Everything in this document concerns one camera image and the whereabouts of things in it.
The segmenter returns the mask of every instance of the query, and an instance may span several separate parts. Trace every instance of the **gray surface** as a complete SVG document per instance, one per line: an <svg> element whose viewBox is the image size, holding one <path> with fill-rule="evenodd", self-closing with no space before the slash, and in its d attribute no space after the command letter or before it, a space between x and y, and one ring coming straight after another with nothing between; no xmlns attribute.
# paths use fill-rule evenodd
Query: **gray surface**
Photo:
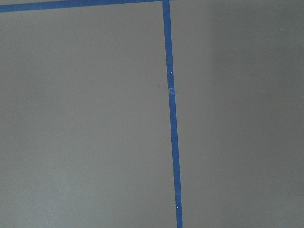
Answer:
<svg viewBox="0 0 304 228"><path fill-rule="evenodd" d="M171 2L185 228L304 227L303 15Z"/></svg>
<svg viewBox="0 0 304 228"><path fill-rule="evenodd" d="M0 21L0 227L175 227L161 3Z"/></svg>

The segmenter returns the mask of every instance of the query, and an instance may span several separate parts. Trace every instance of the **tape line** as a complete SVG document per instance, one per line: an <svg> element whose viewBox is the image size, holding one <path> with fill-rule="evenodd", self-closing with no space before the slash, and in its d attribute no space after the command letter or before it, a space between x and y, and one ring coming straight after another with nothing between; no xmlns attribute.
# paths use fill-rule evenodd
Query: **tape line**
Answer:
<svg viewBox="0 0 304 228"><path fill-rule="evenodd" d="M161 0L64 0L64 1L48 1L35 2L14 5L0 5L0 13L17 12L28 10L47 10L83 6L100 6L100 5L115 5L127 3L154 2Z"/></svg>
<svg viewBox="0 0 304 228"><path fill-rule="evenodd" d="M173 156L174 171L174 190L175 190L175 210L177 228L182 228L182 208L181 208L181 175L180 175L180 159L179 159L179 143L177 134L175 89L174 89L174 71L173 71L173 50L171 35L171 17L169 0L162 1L163 21L165 30L165 46L166 46L166 63L167 63L167 79L169 89L169 109L171 124L171 143Z"/></svg>

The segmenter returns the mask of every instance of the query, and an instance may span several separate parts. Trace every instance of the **gray floor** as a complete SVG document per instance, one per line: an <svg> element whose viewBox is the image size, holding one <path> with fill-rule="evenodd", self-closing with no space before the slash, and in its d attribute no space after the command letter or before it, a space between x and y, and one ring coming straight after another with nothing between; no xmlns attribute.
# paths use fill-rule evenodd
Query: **gray floor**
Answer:
<svg viewBox="0 0 304 228"><path fill-rule="evenodd" d="M0 21L0 227L175 227L162 4Z"/></svg>
<svg viewBox="0 0 304 228"><path fill-rule="evenodd" d="M0 21L0 227L175 227L162 4ZM304 227L304 3L171 22L184 227Z"/></svg>
<svg viewBox="0 0 304 228"><path fill-rule="evenodd" d="M304 227L304 3L171 2L185 228Z"/></svg>

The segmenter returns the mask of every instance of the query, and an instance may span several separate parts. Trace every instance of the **blue tape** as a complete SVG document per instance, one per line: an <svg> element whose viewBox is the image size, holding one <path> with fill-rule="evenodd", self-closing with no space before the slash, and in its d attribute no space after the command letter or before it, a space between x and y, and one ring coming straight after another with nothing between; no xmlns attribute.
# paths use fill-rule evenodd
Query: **blue tape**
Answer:
<svg viewBox="0 0 304 228"><path fill-rule="evenodd" d="M28 10L47 10L59 9L70 7L83 7L83 6L98 6L98 5L115 5L127 3L140 3L140 2L154 2L161 0L64 0L64 1L48 1L36 2L14 5L0 5L0 13L28 11Z"/></svg>
<svg viewBox="0 0 304 228"><path fill-rule="evenodd" d="M167 63L167 80L169 89L169 109L171 124L171 143L173 156L174 171L174 190L175 190L175 210L177 228L182 228L182 208L181 208L181 175L180 175L180 159L179 159L179 143L177 135L177 119L174 89L174 71L173 71L173 50L171 35L171 18L169 0L162 1L163 22L165 30L165 46L166 46L166 63Z"/></svg>

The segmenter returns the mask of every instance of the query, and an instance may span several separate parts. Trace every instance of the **blue painter's tape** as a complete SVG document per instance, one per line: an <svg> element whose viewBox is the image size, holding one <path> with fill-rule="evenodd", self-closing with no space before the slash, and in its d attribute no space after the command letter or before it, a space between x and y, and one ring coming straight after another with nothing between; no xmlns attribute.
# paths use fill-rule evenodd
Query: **blue painter's tape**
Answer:
<svg viewBox="0 0 304 228"><path fill-rule="evenodd" d="M172 143L173 171L174 171L176 225L177 228L182 228L183 221L182 221L182 208L181 208L181 182L180 182L181 175L180 175L179 143L178 143L178 135L177 135L177 119L176 119L174 72L173 72L173 50L172 50L169 0L162 1L162 8L163 8L163 21L164 21L164 30L165 30L167 79L168 79L168 89L169 89L169 109L170 109L171 143Z"/></svg>
<svg viewBox="0 0 304 228"><path fill-rule="evenodd" d="M59 9L70 7L83 7L83 6L98 6L98 5L115 5L115 4L127 4L127 3L140 3L140 2L154 2L161 0L64 0L64 1L48 1L48 2L36 2L14 5L1 5L0 13L4 12L16 12L16 11L28 11L28 10L47 10L47 9Z"/></svg>

